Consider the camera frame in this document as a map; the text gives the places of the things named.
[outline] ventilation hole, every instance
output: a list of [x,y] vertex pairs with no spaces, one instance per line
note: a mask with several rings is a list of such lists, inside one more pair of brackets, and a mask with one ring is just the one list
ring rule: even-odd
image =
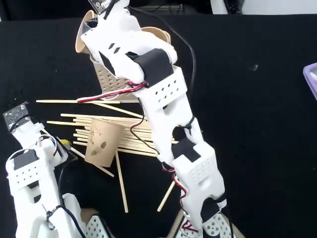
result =
[[116,48],[113,53],[116,54],[118,53],[119,50],[120,50],[120,47]]

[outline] paper cup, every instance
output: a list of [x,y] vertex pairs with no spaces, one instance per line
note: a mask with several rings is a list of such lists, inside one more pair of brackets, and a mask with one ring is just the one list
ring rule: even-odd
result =
[[94,165],[110,167],[124,128],[119,124],[93,118],[85,160]]
[[150,32],[154,34],[156,37],[170,44],[170,35],[166,31],[163,31],[153,26],[143,27],[142,31]]

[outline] black wire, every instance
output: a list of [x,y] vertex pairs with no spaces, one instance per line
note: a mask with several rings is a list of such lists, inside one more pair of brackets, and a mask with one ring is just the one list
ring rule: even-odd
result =
[[115,4],[116,0],[112,0],[110,3],[109,3],[109,6],[108,8],[106,9],[106,13],[105,13],[105,16],[104,16],[104,20],[106,20],[111,12],[111,10],[113,9],[113,6]]
[[194,52],[194,49],[192,48],[192,46],[177,32],[175,31],[163,18],[161,18],[160,16],[158,15],[155,15],[153,13],[150,13],[150,12],[146,12],[146,11],[143,11],[143,10],[140,10],[140,9],[137,9],[137,8],[134,8],[134,7],[128,7],[128,9],[130,10],[134,10],[134,11],[138,11],[138,12],[141,12],[143,14],[146,14],[146,15],[149,15],[149,16],[153,16],[153,17],[156,17],[158,18],[160,21],[162,21],[176,36],[178,36],[186,45],[187,47],[189,48],[190,52],[191,52],[191,55],[192,55],[192,60],[193,60],[193,72],[192,72],[192,78],[191,78],[191,81],[190,81],[190,87],[189,87],[189,92],[188,92],[188,99],[189,101],[191,100],[191,97],[192,97],[192,94],[193,94],[193,89],[194,89],[194,83],[195,83],[195,76],[196,76],[196,56],[195,56],[195,52]]
[[60,171],[60,174],[59,174],[59,178],[58,178],[58,183],[57,183],[57,187],[58,187],[58,196],[59,196],[59,202],[61,204],[61,206],[65,206],[65,201],[63,199],[63,196],[61,194],[61,182],[62,182],[62,176],[63,176],[63,173],[65,171],[65,168],[73,161],[77,161],[78,159],[72,159],[70,161],[68,161],[64,166],[63,168],[61,169]]
[[38,123],[41,123],[41,121],[40,121],[37,117],[35,117],[35,116],[31,115],[31,114],[26,114],[26,115],[20,117],[20,118],[12,125],[12,127],[11,127],[10,130],[9,130],[9,133],[12,133],[12,132],[19,126],[19,122],[20,122],[22,119],[24,119],[24,118],[34,118]]
[[78,221],[76,220],[76,217],[74,216],[74,214],[72,214],[71,211],[69,211],[65,206],[62,205],[58,205],[55,207],[55,209],[52,212],[47,212],[47,220],[49,221],[49,218],[54,214],[54,212],[56,212],[59,208],[62,208],[69,216],[70,218],[73,220],[76,229],[78,230],[80,236],[82,238],[86,238],[85,234],[83,233],[83,231],[81,230]]
[[142,108],[142,119],[141,119],[141,121],[140,121],[139,123],[137,123],[137,124],[135,124],[135,125],[132,125],[132,126],[130,127],[130,132],[131,132],[132,135],[134,135],[135,137],[137,137],[138,140],[142,141],[146,146],[148,146],[149,148],[155,150],[155,151],[157,152],[157,154],[159,154],[159,151],[158,151],[156,148],[154,148],[154,147],[148,145],[148,143],[147,143],[146,141],[144,141],[143,139],[141,139],[141,138],[133,131],[133,128],[135,128],[135,127],[137,127],[137,126],[139,126],[139,125],[141,125],[141,124],[143,123],[144,117],[145,117],[145,112],[144,112],[144,109],[143,109],[143,105],[142,105],[142,103],[141,103],[141,100],[140,100],[139,98],[138,98],[138,100],[139,100],[139,103],[140,103],[141,108]]

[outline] black background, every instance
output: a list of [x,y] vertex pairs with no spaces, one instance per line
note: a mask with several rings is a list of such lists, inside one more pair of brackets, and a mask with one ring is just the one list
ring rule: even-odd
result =
[[[163,27],[151,17],[138,19],[143,26]],[[191,104],[206,142],[216,150],[233,222],[246,237],[315,237],[317,104],[302,70],[317,59],[317,16],[165,19],[197,54]],[[34,103],[100,92],[88,56],[74,50],[79,24],[80,19],[0,24],[1,112],[29,101],[43,120],[58,120],[62,112],[118,115],[93,105]],[[189,51],[174,35],[172,43],[189,80]],[[140,112],[137,104],[120,107]],[[72,139],[74,128],[48,128]],[[12,237],[16,222],[4,165],[19,145],[4,121],[0,135],[0,230]],[[156,209],[170,175],[154,158],[122,153],[120,158],[129,214],[123,212],[118,179],[88,165],[70,166],[62,190],[74,193],[82,207],[98,209],[118,238],[167,235],[179,210],[179,190],[161,213]],[[116,173],[115,163],[110,170]]]

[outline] white plastic part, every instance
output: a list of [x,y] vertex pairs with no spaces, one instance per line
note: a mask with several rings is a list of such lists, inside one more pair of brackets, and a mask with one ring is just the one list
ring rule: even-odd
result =
[[139,84],[144,81],[144,73],[126,53],[143,55],[155,48],[163,49],[172,64],[177,61],[177,53],[170,44],[142,31],[137,19],[124,8],[128,4],[126,0],[117,2],[106,20],[105,13],[99,15],[97,27],[83,34],[81,39],[95,61],[104,65],[100,53],[109,60],[116,78],[127,78]]
[[33,124],[31,120],[14,129],[12,135],[19,141],[22,148],[29,148],[35,144],[35,139],[41,135],[44,129],[42,123]]
[[[50,165],[53,157],[52,152],[48,152],[45,147],[35,147],[38,160],[21,167],[13,169],[13,159],[7,161],[6,168],[11,195],[14,198],[18,227],[17,238],[38,237],[41,233],[51,233],[47,227],[46,211],[52,211],[59,205],[58,188],[54,176],[54,166]],[[29,188],[33,182],[38,181],[39,185],[33,189]],[[41,198],[35,203],[34,198],[40,195]],[[81,228],[85,229],[85,224],[80,220],[80,208],[74,195],[67,196],[70,199],[68,209],[75,215]],[[59,237],[80,237],[71,218],[63,209],[58,209],[50,217],[50,222],[56,227]]]
[[109,238],[99,216],[92,216],[86,226],[86,238]]
[[[186,92],[182,69],[173,66],[174,73],[150,88],[141,89],[134,95],[141,99],[144,111],[152,128],[152,139],[159,152],[158,159],[172,166],[172,133],[176,126],[187,125],[193,117]],[[203,141],[197,119],[192,123],[187,137],[194,143]]]
[[211,237],[231,238],[230,226],[220,213],[204,223],[204,230]]
[[[196,161],[191,162],[185,155],[173,161],[175,172],[181,183],[187,189],[187,195],[182,199],[186,218],[195,228],[203,226],[201,209],[206,198],[218,199],[224,194],[223,178],[217,168],[214,149],[206,142],[195,145],[194,150],[200,155]],[[223,201],[219,208],[226,206]]]

